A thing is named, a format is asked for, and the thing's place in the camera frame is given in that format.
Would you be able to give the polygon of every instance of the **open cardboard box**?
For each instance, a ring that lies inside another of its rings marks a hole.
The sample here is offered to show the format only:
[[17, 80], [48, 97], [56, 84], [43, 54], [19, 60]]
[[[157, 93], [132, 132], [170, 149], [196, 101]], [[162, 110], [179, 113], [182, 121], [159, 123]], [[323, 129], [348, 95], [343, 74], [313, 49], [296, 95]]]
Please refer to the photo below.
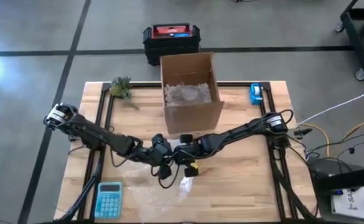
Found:
[[[211, 103], [190, 106], [166, 106], [166, 85], [207, 83]], [[189, 133], [215, 129], [224, 102], [219, 99], [217, 80], [212, 69], [212, 53], [168, 55], [161, 57], [161, 85], [168, 132]]]

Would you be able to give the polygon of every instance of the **red and black toolbox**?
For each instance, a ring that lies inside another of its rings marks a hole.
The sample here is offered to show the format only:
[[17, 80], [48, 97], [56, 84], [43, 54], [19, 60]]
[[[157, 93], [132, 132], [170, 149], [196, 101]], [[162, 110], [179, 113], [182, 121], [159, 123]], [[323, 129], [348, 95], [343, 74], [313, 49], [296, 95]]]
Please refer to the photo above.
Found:
[[157, 24], [143, 32], [144, 52], [150, 65], [159, 65], [164, 55], [197, 53], [200, 29], [188, 23]]

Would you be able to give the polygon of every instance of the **plastic wrap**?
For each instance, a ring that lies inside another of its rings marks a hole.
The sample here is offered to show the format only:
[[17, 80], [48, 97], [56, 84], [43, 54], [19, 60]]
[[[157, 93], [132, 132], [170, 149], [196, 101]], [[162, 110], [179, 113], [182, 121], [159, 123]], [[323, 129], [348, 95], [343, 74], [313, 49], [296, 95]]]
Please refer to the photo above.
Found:
[[[179, 140], [168, 141], [172, 150], [180, 144]], [[127, 162], [122, 168], [126, 186], [133, 195], [142, 222], [149, 222], [175, 207], [188, 196], [192, 188], [193, 177], [184, 177], [184, 166], [180, 166], [175, 182], [168, 189], [163, 189], [158, 178], [151, 175], [150, 165]], [[177, 165], [173, 164], [171, 169], [172, 175], [161, 181], [164, 186], [172, 182]]]

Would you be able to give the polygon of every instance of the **gray floor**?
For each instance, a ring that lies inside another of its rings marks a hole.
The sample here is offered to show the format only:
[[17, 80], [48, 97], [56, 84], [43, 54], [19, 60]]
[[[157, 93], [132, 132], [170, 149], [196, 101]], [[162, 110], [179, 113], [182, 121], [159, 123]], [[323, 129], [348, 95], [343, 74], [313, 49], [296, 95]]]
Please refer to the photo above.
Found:
[[[93, 0], [78, 50], [141, 49], [141, 32], [155, 23], [189, 22], [202, 30], [202, 47], [305, 47], [347, 45], [334, 26], [346, 0]], [[68, 50], [83, 1], [0, 0], [0, 51]], [[0, 57], [0, 219], [15, 223], [27, 190], [49, 111], [67, 56]], [[364, 93], [353, 77], [353, 52], [215, 54], [219, 80], [286, 80], [298, 121]], [[129, 75], [160, 80], [144, 55], [76, 56], [63, 101], [78, 105], [87, 81]], [[338, 141], [364, 121], [364, 98], [310, 121]], [[342, 150], [358, 141], [333, 147]], [[322, 144], [318, 133], [309, 148]], [[69, 143], [55, 132], [29, 223], [51, 220]], [[364, 166], [364, 145], [344, 161]]]

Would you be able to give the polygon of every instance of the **wooden tabletop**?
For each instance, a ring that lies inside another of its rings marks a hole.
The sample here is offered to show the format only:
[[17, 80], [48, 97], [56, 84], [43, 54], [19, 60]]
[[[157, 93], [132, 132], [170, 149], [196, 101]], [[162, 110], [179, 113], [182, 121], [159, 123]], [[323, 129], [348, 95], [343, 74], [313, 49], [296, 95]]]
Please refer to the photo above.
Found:
[[[270, 83], [276, 110], [292, 109], [286, 82]], [[79, 110], [92, 122], [96, 119], [101, 86], [102, 82], [85, 84]], [[221, 133], [261, 116], [259, 106], [250, 104], [247, 87], [219, 87], [219, 94], [225, 105], [217, 128], [194, 133], [194, 136]], [[125, 106], [121, 100], [114, 103], [111, 125], [115, 133], [143, 139], [147, 147], [151, 146], [150, 140], [157, 133], [162, 133], [167, 139], [178, 138], [178, 135], [167, 133], [160, 88], [134, 88], [132, 96], [140, 110]], [[295, 125], [295, 119], [288, 124], [290, 128]], [[291, 144], [303, 155], [300, 145], [294, 142]], [[80, 145], [80, 142], [73, 142], [71, 148]], [[55, 218], [61, 217], [63, 211], [80, 194], [88, 154], [88, 149], [82, 149], [68, 157]], [[122, 161], [120, 157], [114, 157], [116, 162]], [[292, 151], [287, 151], [286, 160], [295, 193], [314, 212], [316, 199], [306, 165]], [[114, 168], [110, 160], [110, 150], [107, 150], [101, 181], [123, 183], [123, 207], [119, 219], [96, 222], [280, 221], [268, 150], [263, 136], [253, 136], [230, 144], [216, 156], [199, 160], [198, 166], [198, 177], [186, 181], [181, 169], [175, 184], [165, 190], [158, 185], [157, 178], [151, 176], [148, 165], [128, 161], [125, 165]], [[92, 193], [88, 196], [85, 214], [90, 211], [91, 195]], [[288, 208], [285, 194], [284, 204]]]

